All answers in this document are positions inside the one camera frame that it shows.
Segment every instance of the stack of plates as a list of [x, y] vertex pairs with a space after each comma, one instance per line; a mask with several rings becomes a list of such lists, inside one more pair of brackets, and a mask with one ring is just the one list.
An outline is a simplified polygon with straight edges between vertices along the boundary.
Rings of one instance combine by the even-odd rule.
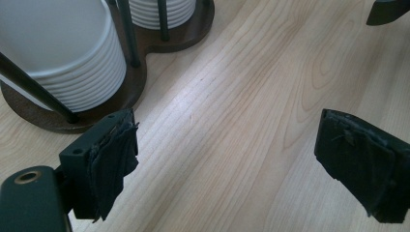
[[[111, 98], [121, 86], [127, 70], [109, 8], [104, 1], [97, 1], [104, 8], [102, 10], [102, 20], [97, 20], [96, 26], [98, 26], [93, 28], [99, 28], [98, 33], [95, 33], [94, 42], [84, 48], [82, 55], [76, 56], [71, 62], [59, 67], [50, 67], [48, 69], [44, 67], [26, 71], [51, 95], [73, 112], [94, 108]], [[87, 31], [84, 31], [84, 34], [77, 34], [76, 42], [78, 44], [82, 43], [85, 40], [82, 38], [90, 34], [91, 31], [89, 34], [87, 34]], [[54, 53], [51, 53], [56, 59], [58, 59], [58, 55], [64, 55], [64, 53], [59, 54], [58, 50], [59, 47], [56, 48]], [[5, 82], [30, 101], [47, 108], [10, 81], [6, 80]]]
[[[195, 11], [196, 0], [166, 0], [168, 28], [188, 21]], [[158, 0], [130, 0], [132, 22], [147, 29], [160, 30]]]

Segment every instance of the brown wooden stand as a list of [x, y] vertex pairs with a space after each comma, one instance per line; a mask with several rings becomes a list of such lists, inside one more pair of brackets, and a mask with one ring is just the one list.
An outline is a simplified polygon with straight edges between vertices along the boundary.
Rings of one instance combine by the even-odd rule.
[[211, 30], [215, 15], [214, 1], [211, 0], [205, 4], [202, 0], [197, 0], [196, 9], [191, 19], [179, 27], [170, 29], [170, 40], [167, 42], [161, 40], [160, 31], [134, 26], [141, 65], [138, 68], [133, 68], [130, 66], [129, 52], [126, 47], [125, 33], [121, 25], [119, 12], [115, 6], [109, 6], [109, 8], [128, 63], [127, 73], [120, 89], [103, 104], [86, 111], [78, 112], [79, 122], [69, 124], [59, 114], [37, 106], [2, 82], [1, 90], [4, 99], [16, 114], [26, 121], [48, 131], [61, 133], [85, 132], [99, 122], [105, 115], [120, 109], [135, 106], [144, 90], [147, 79], [145, 57], [148, 53], [175, 52], [197, 44]]

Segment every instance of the stack of bowls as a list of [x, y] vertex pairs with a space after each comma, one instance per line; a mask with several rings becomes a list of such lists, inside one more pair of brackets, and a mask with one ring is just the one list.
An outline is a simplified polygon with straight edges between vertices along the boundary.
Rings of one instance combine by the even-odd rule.
[[[188, 21], [195, 11], [196, 0], [166, 0], [168, 28]], [[132, 22], [140, 27], [160, 30], [158, 0], [130, 0]]]
[[116, 93], [127, 66], [103, 0], [27, 1], [30, 6], [24, 7], [13, 2], [0, 1], [0, 21], [6, 22], [0, 25], [2, 53], [73, 112], [94, 108]]

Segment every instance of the vertical post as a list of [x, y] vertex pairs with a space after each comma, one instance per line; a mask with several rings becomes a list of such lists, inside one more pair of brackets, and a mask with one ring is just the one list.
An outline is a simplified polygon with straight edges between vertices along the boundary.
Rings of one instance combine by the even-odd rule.
[[158, 0], [158, 12], [160, 16], [161, 40], [166, 42], [169, 41], [168, 13], [166, 9], [166, 0]]
[[19, 68], [9, 58], [0, 52], [0, 73], [8, 78], [12, 83], [29, 93], [43, 104], [62, 115], [67, 122], [76, 123], [79, 118], [72, 113], [65, 105], [52, 96], [46, 89], [32, 79], [25, 71]]
[[139, 67], [138, 49], [136, 46], [135, 33], [132, 27], [132, 18], [129, 0], [117, 0], [118, 10], [120, 11], [121, 20], [123, 21], [124, 33], [126, 34], [127, 45], [130, 51], [131, 66]]

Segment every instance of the light wood surface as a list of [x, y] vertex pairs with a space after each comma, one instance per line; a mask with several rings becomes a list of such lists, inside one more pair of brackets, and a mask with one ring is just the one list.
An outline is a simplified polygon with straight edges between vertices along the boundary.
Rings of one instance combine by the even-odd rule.
[[[366, 26], [373, 0], [216, 0], [200, 44], [150, 54], [135, 110], [140, 164], [106, 221], [74, 231], [409, 231], [380, 224], [313, 154], [320, 113], [410, 142], [410, 15]], [[59, 164], [78, 135], [0, 98], [0, 170]]]

